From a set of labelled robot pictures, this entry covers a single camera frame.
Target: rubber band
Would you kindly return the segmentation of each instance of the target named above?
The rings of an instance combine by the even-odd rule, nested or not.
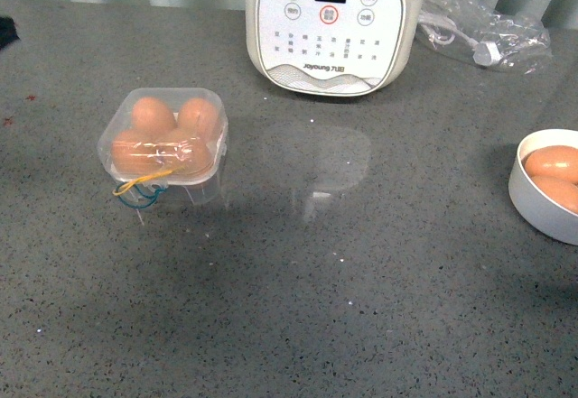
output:
[[[122,183],[119,186],[117,186],[117,188],[112,191],[112,194],[115,197],[120,197],[121,195],[124,195],[129,190],[131,190],[133,188],[133,186],[135,186],[136,184],[143,184],[143,183],[146,183],[147,181],[150,181],[150,180],[161,179],[162,177],[167,177],[167,176],[171,175],[175,171],[176,171],[176,169],[155,172],[154,174],[144,175],[143,177],[139,177],[137,179],[127,181],[127,182]]]
[[[114,190],[113,193],[117,193],[119,189],[121,189],[123,186],[125,185],[125,183],[121,183],[117,186],[117,188]],[[126,199],[124,199],[122,196],[117,195],[117,198],[120,200],[120,202],[122,202],[123,204],[125,204],[126,206],[130,207],[130,208],[134,208],[134,209],[142,209],[142,208],[147,208],[147,207],[151,207],[159,198],[159,195],[163,192],[166,191],[166,188],[157,188],[154,190],[154,193],[152,195],[148,195],[146,193],[144,193],[140,187],[138,186],[138,184],[135,184],[134,186],[132,186],[131,188],[135,188],[136,191],[143,197],[148,199],[148,202],[146,204],[135,204],[132,202],[127,201]]]

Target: clear plastic box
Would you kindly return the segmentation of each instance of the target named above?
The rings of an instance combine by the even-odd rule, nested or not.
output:
[[[228,119],[217,94],[205,88],[132,91],[98,140],[98,157],[134,208],[150,197],[203,204],[219,195]]]

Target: clear plastic bag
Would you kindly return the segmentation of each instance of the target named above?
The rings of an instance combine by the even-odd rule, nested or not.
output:
[[[539,20],[499,14],[476,0],[424,0],[415,36],[433,51],[499,71],[531,73],[552,58]]]

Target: blue rubber band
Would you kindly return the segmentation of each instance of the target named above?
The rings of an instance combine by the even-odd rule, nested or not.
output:
[[[124,186],[124,185],[125,185],[125,183],[119,184],[119,185],[117,186],[117,188],[115,189],[115,191],[118,192],[118,190],[119,190],[122,186]],[[136,189],[136,191],[139,193],[139,195],[141,195],[143,198],[146,198],[146,199],[149,200],[146,204],[134,204],[134,203],[132,203],[132,202],[128,202],[126,199],[124,199],[124,198],[122,197],[122,195],[117,196],[117,198],[118,198],[118,200],[119,200],[120,202],[122,202],[124,205],[126,205],[126,206],[128,206],[128,207],[130,207],[130,208],[134,208],[134,209],[136,209],[136,210],[140,210],[140,209],[143,209],[143,208],[151,207],[151,206],[159,199],[159,195],[160,195],[161,193],[163,193],[163,192],[166,191],[166,188],[157,188],[157,189],[154,190],[154,192],[153,192],[152,195],[149,195],[149,194],[144,193],[144,192],[138,187],[137,184],[136,184],[135,186],[133,186],[133,187]]]

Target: egg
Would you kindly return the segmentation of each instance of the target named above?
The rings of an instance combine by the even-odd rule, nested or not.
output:
[[[138,130],[130,129],[118,134],[112,142],[110,155],[121,174],[146,175],[161,168],[151,137]]]
[[[578,186],[570,181],[545,175],[536,175],[531,180],[553,202],[567,210],[578,213]]]
[[[204,98],[187,100],[179,110],[177,124],[181,129],[194,132],[205,143],[219,139],[219,110]]]
[[[188,130],[178,127],[160,138],[158,145],[164,168],[174,169],[175,174],[200,175],[212,167],[207,145]]]
[[[157,97],[142,97],[133,106],[133,128],[156,139],[168,134],[177,123],[171,109]]]
[[[532,152],[524,164],[529,177],[545,175],[578,183],[578,148],[552,145]]]

